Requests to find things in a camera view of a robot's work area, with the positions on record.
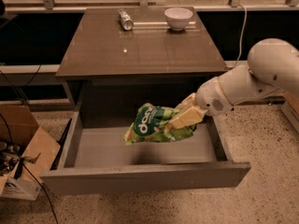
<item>speckled floor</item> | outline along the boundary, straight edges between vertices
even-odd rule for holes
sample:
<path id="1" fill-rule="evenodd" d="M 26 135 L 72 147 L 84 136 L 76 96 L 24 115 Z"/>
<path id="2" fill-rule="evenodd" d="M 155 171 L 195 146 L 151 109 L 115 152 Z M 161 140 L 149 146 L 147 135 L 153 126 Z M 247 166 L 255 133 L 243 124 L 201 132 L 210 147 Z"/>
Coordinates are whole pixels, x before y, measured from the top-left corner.
<path id="1" fill-rule="evenodd" d="M 34 113 L 59 139 L 72 112 Z M 252 168 L 235 189 L 55 196 L 59 223 L 299 223 L 299 133 L 279 105 L 238 106 L 219 117 L 235 161 Z M 55 223 L 46 195 L 0 199 L 0 222 Z"/>

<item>drawer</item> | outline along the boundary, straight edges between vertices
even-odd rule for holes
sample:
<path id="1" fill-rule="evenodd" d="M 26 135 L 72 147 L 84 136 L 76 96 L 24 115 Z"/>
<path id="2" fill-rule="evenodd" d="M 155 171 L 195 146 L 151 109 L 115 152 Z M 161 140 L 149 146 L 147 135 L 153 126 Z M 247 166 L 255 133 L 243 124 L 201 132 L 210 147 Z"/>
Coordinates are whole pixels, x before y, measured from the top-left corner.
<path id="1" fill-rule="evenodd" d="M 105 84 L 84 83 L 57 169 L 41 175 L 55 194 L 228 188 L 249 171 L 249 162 L 233 161 L 217 118 L 182 141 L 124 144 L 140 106 L 174 106 L 196 82 Z"/>

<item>green chip bag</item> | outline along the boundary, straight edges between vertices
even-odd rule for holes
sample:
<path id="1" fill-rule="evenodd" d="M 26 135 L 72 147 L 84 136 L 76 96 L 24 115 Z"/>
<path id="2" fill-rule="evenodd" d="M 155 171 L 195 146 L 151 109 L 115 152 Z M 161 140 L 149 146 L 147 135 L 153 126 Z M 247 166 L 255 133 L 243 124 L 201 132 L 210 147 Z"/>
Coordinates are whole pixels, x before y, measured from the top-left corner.
<path id="1" fill-rule="evenodd" d="M 170 107 L 144 104 L 138 109 L 135 122 L 125 134 L 125 145 L 135 142 L 174 142 L 192 136 L 196 125 L 178 130 L 169 130 L 168 121 L 178 114 L 179 110 Z"/>

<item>cardboard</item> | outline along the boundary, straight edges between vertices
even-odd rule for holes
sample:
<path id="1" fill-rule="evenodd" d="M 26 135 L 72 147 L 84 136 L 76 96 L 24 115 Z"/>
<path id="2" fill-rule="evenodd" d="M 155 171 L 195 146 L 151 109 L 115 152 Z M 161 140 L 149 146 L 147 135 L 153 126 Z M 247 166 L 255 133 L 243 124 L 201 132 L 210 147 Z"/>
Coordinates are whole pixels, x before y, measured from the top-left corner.
<path id="1" fill-rule="evenodd" d="M 36 163 L 25 161 L 23 164 L 42 183 L 39 175 L 50 169 L 59 144 L 41 127 L 39 127 L 28 107 L 16 105 L 0 105 L 0 114 L 5 118 L 10 129 L 12 142 L 23 147 L 22 157 L 38 158 Z M 0 140 L 10 143 L 7 126 L 0 118 Z M 6 198 L 35 200 L 40 185 L 22 168 L 21 176 L 14 178 L 18 165 L 8 175 L 0 176 L 0 196 Z"/>
<path id="2" fill-rule="evenodd" d="M 281 107 L 281 110 L 295 130 L 299 132 L 299 99 L 288 92 L 286 92 L 283 96 L 286 101 Z"/>

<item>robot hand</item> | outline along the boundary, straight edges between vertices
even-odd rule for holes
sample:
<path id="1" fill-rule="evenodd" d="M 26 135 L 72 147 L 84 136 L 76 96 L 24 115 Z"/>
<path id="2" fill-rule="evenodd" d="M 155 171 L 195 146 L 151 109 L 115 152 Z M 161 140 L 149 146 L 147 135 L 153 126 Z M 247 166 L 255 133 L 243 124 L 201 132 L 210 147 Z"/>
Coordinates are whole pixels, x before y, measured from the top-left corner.
<path id="1" fill-rule="evenodd" d="M 205 114 L 218 116 L 234 105 L 289 91 L 299 97 L 299 51 L 279 39 L 260 41 L 240 64 L 213 77 L 177 106 L 181 111 L 169 121 L 179 129 L 201 122 Z"/>

